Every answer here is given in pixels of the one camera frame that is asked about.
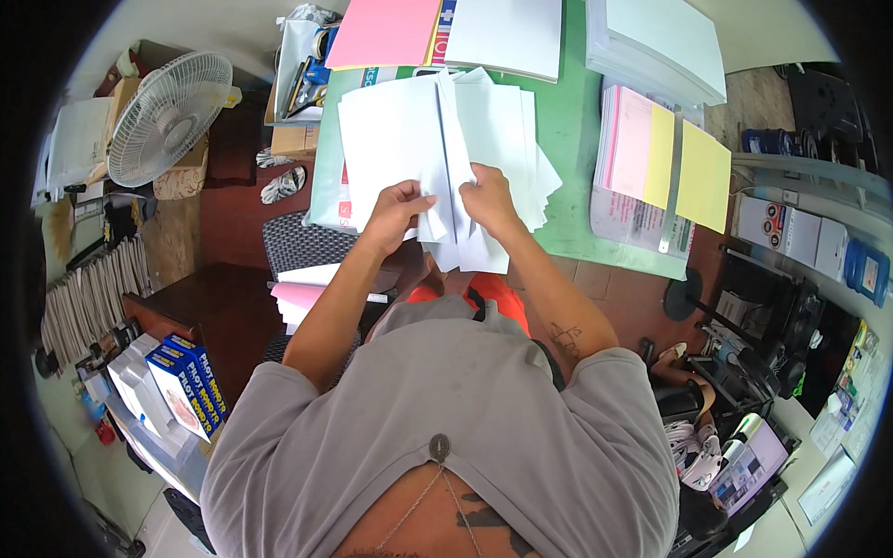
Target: orange shorts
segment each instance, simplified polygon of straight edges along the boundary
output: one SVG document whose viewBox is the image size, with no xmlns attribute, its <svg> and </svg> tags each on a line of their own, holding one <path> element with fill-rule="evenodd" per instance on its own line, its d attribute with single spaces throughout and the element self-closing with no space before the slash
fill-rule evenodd
<svg viewBox="0 0 893 558">
<path fill-rule="evenodd" d="M 524 303 L 518 298 L 518 295 L 510 289 L 503 280 L 495 273 L 484 273 L 478 271 L 472 282 L 468 285 L 470 288 L 478 291 L 478 294 L 484 300 L 497 301 L 499 313 L 506 318 L 511 318 L 521 324 L 521 329 L 530 337 L 530 330 L 527 326 L 527 316 L 524 315 Z M 438 298 L 438 294 L 433 288 L 427 286 L 416 287 L 415 290 L 406 299 L 409 303 L 422 303 Z M 478 305 L 468 297 L 468 290 L 463 295 L 465 301 L 475 311 L 479 310 Z"/>
</svg>

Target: slipper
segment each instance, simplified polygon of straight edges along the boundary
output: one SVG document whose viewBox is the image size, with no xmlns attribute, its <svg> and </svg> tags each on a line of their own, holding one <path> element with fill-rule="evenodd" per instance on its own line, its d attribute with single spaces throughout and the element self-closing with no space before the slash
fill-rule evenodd
<svg viewBox="0 0 893 558">
<path fill-rule="evenodd" d="M 295 192 L 304 187 L 306 179 L 307 171 L 304 167 L 295 167 L 289 170 L 263 187 L 263 190 L 261 190 L 261 202 L 263 204 L 272 204 L 295 194 Z"/>
<path fill-rule="evenodd" d="M 276 167 L 281 164 L 286 164 L 289 162 L 295 162 L 292 159 L 289 159 L 285 155 L 273 155 L 270 153 L 270 148 L 262 149 L 255 155 L 255 161 L 257 162 L 257 166 L 262 169 L 266 169 L 267 167 Z"/>
<path fill-rule="evenodd" d="M 685 343 L 684 341 L 682 343 L 677 343 L 676 345 L 670 347 L 669 349 L 667 349 L 667 350 L 661 352 L 659 355 L 657 355 L 657 360 L 661 361 L 663 359 L 663 357 L 666 354 L 668 354 L 670 351 L 675 351 L 676 358 L 673 359 L 675 361 L 676 359 L 682 358 L 682 355 L 685 353 L 685 350 L 687 348 L 689 348 L 689 345 L 687 343 Z"/>
</svg>

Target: green table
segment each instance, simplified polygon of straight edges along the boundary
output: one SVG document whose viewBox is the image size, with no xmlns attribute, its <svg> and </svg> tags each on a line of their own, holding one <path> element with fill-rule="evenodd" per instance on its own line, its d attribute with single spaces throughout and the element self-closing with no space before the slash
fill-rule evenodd
<svg viewBox="0 0 893 558">
<path fill-rule="evenodd" d="M 557 84 L 489 72 L 490 77 L 498 84 L 515 85 L 534 92 L 537 105 L 537 143 L 563 181 L 563 185 L 548 198 L 546 225 L 534 232 L 533 236 L 553 255 L 624 267 L 672 279 L 685 279 L 685 260 L 599 238 L 589 228 L 589 196 L 601 130 L 598 103 L 602 76 L 588 70 L 585 64 L 586 4 L 582 0 L 565 0 L 562 21 L 562 49 Z M 384 68 L 377 70 L 394 71 Z M 337 105 L 341 95 L 360 87 L 367 71 L 332 72 L 326 105 Z M 413 68 L 400 68 L 396 70 L 396 77 L 409 77 L 412 71 Z M 340 143 L 338 112 L 325 111 L 316 152 L 308 222 L 332 226 L 332 219 L 323 217 L 325 211 L 322 208 L 338 205 L 338 189 L 341 185 L 336 182 L 340 179 L 344 161 Z M 329 171 L 321 173 L 327 167 L 331 167 Z"/>
</svg>

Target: gray t-shirt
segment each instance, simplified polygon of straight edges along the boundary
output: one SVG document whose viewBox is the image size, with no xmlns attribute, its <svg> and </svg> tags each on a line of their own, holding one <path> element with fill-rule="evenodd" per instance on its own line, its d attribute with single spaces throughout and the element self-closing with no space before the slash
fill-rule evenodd
<svg viewBox="0 0 893 558">
<path fill-rule="evenodd" d="M 330 556 L 445 434 L 446 467 L 544 556 L 664 556 L 679 481 L 643 362 L 614 348 L 558 393 L 542 351 L 487 301 L 397 304 L 319 396 L 255 369 L 208 465 L 204 524 L 226 558 Z"/>
</svg>

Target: fan grille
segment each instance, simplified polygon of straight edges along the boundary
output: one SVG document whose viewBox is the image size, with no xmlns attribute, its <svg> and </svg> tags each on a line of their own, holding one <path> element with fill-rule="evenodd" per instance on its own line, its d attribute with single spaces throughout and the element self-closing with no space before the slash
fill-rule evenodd
<svg viewBox="0 0 893 558">
<path fill-rule="evenodd" d="M 190 53 L 150 73 L 121 112 L 109 145 L 109 176 L 124 187 L 170 169 L 211 128 L 232 86 L 232 64 Z"/>
</svg>

